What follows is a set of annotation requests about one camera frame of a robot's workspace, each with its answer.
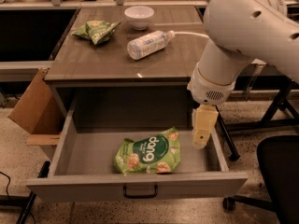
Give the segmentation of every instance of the cable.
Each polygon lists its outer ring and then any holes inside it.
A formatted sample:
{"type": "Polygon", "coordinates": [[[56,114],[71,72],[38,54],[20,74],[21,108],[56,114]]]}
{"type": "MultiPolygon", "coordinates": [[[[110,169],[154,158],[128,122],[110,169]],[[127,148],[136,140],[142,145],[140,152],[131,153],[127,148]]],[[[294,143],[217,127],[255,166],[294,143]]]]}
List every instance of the cable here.
{"type": "Polygon", "coordinates": [[[193,32],[175,32],[175,35],[196,35],[196,36],[208,38],[208,35],[206,35],[206,34],[199,34],[199,33],[193,33],[193,32]]]}
{"type": "MultiPolygon", "coordinates": [[[[8,179],[7,188],[6,188],[7,197],[9,198],[9,200],[10,200],[12,203],[15,203],[15,202],[12,200],[12,198],[10,197],[9,192],[8,192],[8,187],[9,187],[9,185],[10,185],[10,181],[11,181],[10,176],[9,176],[9,175],[6,175],[5,173],[3,173],[3,172],[1,172],[1,171],[0,171],[0,175],[3,175],[3,176],[5,176],[5,177],[8,179]]],[[[26,213],[29,214],[29,216],[33,219],[34,223],[36,224],[36,219],[35,219],[35,217],[33,216],[33,214],[32,214],[31,212],[28,212],[28,211],[26,211],[26,213]]]]}

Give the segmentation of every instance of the black wire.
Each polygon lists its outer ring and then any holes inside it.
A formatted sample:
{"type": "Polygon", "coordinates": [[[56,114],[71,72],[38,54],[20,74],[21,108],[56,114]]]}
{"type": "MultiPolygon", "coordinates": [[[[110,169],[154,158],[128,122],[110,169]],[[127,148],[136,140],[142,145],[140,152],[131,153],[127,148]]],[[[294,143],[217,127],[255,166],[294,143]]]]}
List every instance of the black wire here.
{"type": "MultiPolygon", "coordinates": [[[[10,200],[12,203],[15,203],[15,202],[12,200],[12,198],[10,197],[9,192],[8,192],[8,187],[9,187],[9,185],[10,185],[10,176],[9,176],[9,175],[6,175],[5,173],[3,173],[3,172],[1,172],[1,171],[0,171],[0,175],[3,175],[3,176],[5,176],[5,177],[8,179],[7,188],[6,188],[6,191],[7,191],[7,197],[9,198],[9,200],[10,200]]],[[[27,210],[25,210],[25,213],[26,213],[26,214],[29,214],[29,216],[33,219],[34,223],[36,224],[36,219],[35,219],[35,217],[33,216],[33,214],[32,214],[31,212],[28,212],[27,210]]]]}

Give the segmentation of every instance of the drawer front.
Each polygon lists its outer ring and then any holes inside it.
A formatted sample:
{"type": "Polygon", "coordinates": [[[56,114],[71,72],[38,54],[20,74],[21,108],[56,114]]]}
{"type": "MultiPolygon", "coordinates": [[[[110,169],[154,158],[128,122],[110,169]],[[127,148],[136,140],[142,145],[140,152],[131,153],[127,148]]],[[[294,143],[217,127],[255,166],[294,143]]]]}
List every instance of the drawer front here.
{"type": "Polygon", "coordinates": [[[247,180],[244,173],[205,173],[174,181],[105,183],[102,178],[30,179],[27,186],[44,202],[100,202],[132,199],[179,199],[235,195],[247,180]]]}

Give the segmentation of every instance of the small green bag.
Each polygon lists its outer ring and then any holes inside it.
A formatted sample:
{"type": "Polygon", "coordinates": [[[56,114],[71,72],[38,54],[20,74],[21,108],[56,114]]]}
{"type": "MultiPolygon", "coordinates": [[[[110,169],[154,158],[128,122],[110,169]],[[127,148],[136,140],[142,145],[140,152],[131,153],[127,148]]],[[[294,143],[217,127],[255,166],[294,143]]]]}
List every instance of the small green bag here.
{"type": "Polygon", "coordinates": [[[114,166],[123,174],[171,173],[179,163],[180,143],[175,128],[137,142],[125,139],[114,159],[114,166]]]}
{"type": "Polygon", "coordinates": [[[74,36],[91,40],[94,45],[108,41],[118,30],[121,21],[109,23],[107,21],[87,21],[72,33],[74,36]]]}

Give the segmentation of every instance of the snack bag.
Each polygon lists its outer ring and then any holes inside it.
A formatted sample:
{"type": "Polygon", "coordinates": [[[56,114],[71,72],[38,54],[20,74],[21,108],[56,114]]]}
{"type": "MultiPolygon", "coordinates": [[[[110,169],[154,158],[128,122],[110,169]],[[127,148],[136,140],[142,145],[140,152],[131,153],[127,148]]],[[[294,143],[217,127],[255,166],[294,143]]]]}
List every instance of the snack bag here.
{"type": "Polygon", "coordinates": [[[171,173],[180,163],[178,130],[171,128],[156,136],[133,141],[124,139],[114,165],[120,173],[171,173]]]}
{"type": "Polygon", "coordinates": [[[91,40],[94,45],[98,45],[111,39],[120,24],[121,21],[113,23],[107,21],[87,21],[74,31],[72,35],[91,40]]]}

